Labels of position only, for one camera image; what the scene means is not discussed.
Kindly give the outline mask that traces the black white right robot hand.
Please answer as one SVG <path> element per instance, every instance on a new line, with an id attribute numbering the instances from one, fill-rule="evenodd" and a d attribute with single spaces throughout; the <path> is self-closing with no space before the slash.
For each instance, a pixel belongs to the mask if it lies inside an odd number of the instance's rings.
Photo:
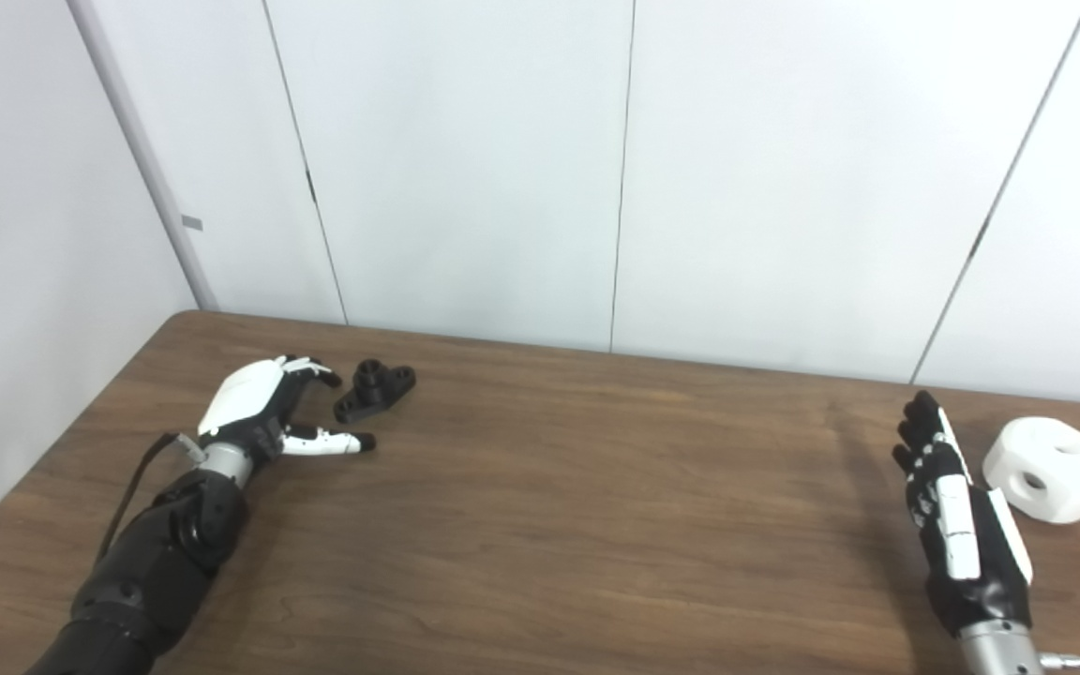
<path id="1" fill-rule="evenodd" d="M 1002 488 L 973 478 L 946 411 L 927 390 L 905 403 L 897 433 L 892 458 L 939 622 L 953 637 L 978 623 L 1032 627 L 1032 562 Z"/>

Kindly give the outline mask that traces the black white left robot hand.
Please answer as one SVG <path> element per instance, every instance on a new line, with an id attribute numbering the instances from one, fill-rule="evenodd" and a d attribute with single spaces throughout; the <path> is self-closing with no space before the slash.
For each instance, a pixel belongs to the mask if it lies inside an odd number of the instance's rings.
<path id="1" fill-rule="evenodd" d="M 282 456 L 355 456 L 377 448 L 372 433 L 346 433 L 297 426 L 293 414 L 309 384 L 339 388 L 341 377 L 314 357 L 283 354 L 232 372 L 215 393 L 198 426 L 204 450 L 201 464 L 221 472 L 224 464 L 251 469 Z"/>

